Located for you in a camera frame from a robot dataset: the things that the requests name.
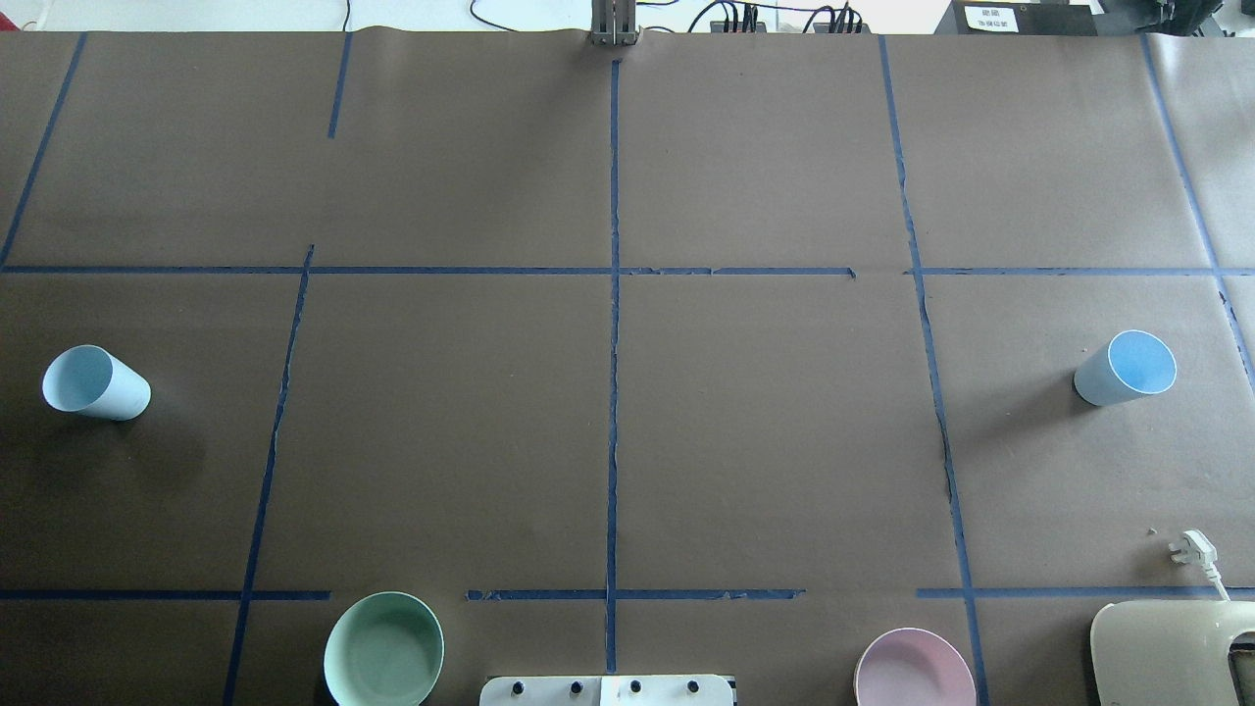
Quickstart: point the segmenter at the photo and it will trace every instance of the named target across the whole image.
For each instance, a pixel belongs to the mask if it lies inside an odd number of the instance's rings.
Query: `cup rim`
[[[60,405],[59,396],[50,394],[51,391],[49,389],[53,384],[51,380],[53,375],[54,374],[59,375],[61,372],[61,369],[64,369],[67,365],[65,360],[69,359],[70,356],[79,355],[79,352],[82,352],[83,350],[93,350],[100,352],[100,355],[104,356],[104,361],[109,365],[109,380],[110,381],[113,380],[113,376],[115,374],[115,367],[113,365],[113,356],[109,355],[108,350],[92,342],[84,342],[82,345],[74,345],[72,347],[67,347],[60,352],[59,356],[53,359],[51,364],[48,364],[48,369],[44,370],[44,379],[40,382],[40,389],[41,393],[44,394],[44,403],[48,403],[48,406],[51,408],[53,410],[56,410],[58,413],[82,413],[83,410],[87,410],[92,405],[95,405],[104,395],[104,393],[109,390],[109,386],[105,386],[105,389],[100,391],[100,395],[97,395],[94,400],[79,408]]]
[[[1145,335],[1151,340],[1153,340],[1155,342],[1158,342],[1160,347],[1162,347],[1163,351],[1167,352],[1168,361],[1172,362],[1172,377],[1168,380],[1167,385],[1160,386],[1158,389],[1143,390],[1141,387],[1137,387],[1136,385],[1130,384],[1127,380],[1123,379],[1123,376],[1119,375],[1119,371],[1116,370],[1116,364],[1112,362],[1111,360],[1111,350],[1112,347],[1114,347],[1117,340],[1130,334]],[[1128,390],[1132,390],[1133,393],[1137,393],[1138,395],[1161,395],[1163,393],[1167,393],[1168,390],[1172,389],[1173,385],[1176,385],[1177,365],[1176,365],[1175,352],[1172,352],[1172,349],[1168,347],[1168,344],[1163,342],[1163,340],[1160,336],[1155,335],[1153,332],[1145,331],[1142,329],[1131,327],[1128,330],[1122,330],[1112,336],[1111,342],[1107,344],[1107,367],[1111,370],[1112,375],[1116,376],[1116,380],[1118,380],[1121,385],[1123,385]]]

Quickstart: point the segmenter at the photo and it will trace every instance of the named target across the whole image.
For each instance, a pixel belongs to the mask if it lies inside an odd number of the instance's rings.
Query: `metal bracket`
[[[636,44],[636,0],[592,0],[594,44]]]

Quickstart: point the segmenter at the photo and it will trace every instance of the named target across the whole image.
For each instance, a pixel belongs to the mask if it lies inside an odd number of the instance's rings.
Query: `blue cup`
[[[1077,369],[1073,385],[1086,403],[1104,408],[1166,393],[1176,382],[1172,350],[1145,330],[1126,330]]]

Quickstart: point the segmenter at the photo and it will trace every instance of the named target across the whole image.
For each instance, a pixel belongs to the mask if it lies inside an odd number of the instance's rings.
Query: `white plug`
[[[1220,571],[1216,569],[1216,547],[1207,540],[1207,535],[1194,529],[1185,530],[1181,533],[1180,542],[1168,544],[1168,552],[1172,552],[1172,561],[1177,564],[1202,567],[1207,581],[1220,592],[1220,599],[1229,601],[1229,592],[1225,591],[1225,584],[1220,581]]]

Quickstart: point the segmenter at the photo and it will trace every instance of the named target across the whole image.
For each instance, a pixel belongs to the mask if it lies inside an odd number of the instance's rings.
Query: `bowl rim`
[[[976,693],[976,681],[971,677],[971,667],[968,666],[968,661],[964,660],[963,655],[959,653],[959,651],[955,648],[955,646],[950,645],[950,641],[948,641],[946,638],[941,637],[940,635],[937,635],[937,633],[935,633],[932,631],[927,631],[927,630],[924,630],[924,628],[894,628],[894,630],[891,630],[891,631],[881,635],[876,640],[871,641],[871,643],[867,646],[867,648],[863,650],[863,653],[858,657],[858,663],[855,666],[855,683],[853,683],[853,686],[855,686],[855,701],[856,702],[858,701],[858,676],[862,673],[863,662],[867,660],[867,655],[870,655],[871,651],[875,650],[876,646],[880,645],[882,641],[889,640],[892,636],[900,635],[900,633],[922,633],[922,635],[925,635],[925,636],[927,636],[930,638],[936,640],[939,643],[946,646],[950,650],[950,653],[953,653],[955,656],[955,658],[959,660],[959,663],[963,665],[963,671],[964,671],[965,675],[968,675],[968,683],[971,685],[971,692],[973,692],[973,696],[975,696],[975,693]]]
[[[330,665],[331,642],[335,641],[335,640],[338,640],[338,638],[339,640],[344,640],[343,638],[343,632],[346,631],[348,628],[343,627],[343,626],[345,626],[344,621],[345,621],[346,617],[349,617],[350,613],[353,613],[354,611],[359,609],[360,606],[363,606],[363,604],[365,604],[368,602],[371,602],[371,601],[378,601],[379,598],[382,598],[384,596],[402,596],[402,597],[408,598],[409,601],[413,601],[414,603],[417,603],[418,607],[422,609],[422,613],[425,613],[425,616],[428,618],[430,618],[432,624],[435,626],[435,635],[441,638],[441,653],[439,653],[439,660],[435,663],[435,673],[432,675],[432,683],[427,687],[427,691],[423,695],[420,695],[417,700],[414,700],[414,705],[415,706],[418,703],[422,703],[424,698],[427,698],[428,696],[432,695],[432,691],[435,688],[435,682],[439,681],[441,673],[444,671],[444,628],[441,627],[441,619],[435,616],[435,611],[432,611],[432,607],[428,606],[427,603],[424,603],[417,596],[412,596],[409,593],[405,593],[404,591],[380,591],[378,593],[371,593],[370,596],[366,596],[364,598],[359,598],[356,602],[353,603],[353,606],[349,606],[344,611],[344,613],[340,614],[339,618],[336,618],[335,626],[331,628],[330,635],[328,635],[328,637],[326,637],[326,645],[323,647],[323,682],[326,685],[326,690],[331,693],[331,698],[334,698],[335,702],[339,703],[340,706],[359,706],[359,705],[360,706],[366,706],[366,705],[361,705],[361,702],[348,702],[348,701],[345,701],[345,698],[346,698],[345,695],[340,695],[340,693],[335,692],[335,687],[331,685],[331,680],[328,678],[328,667]]]

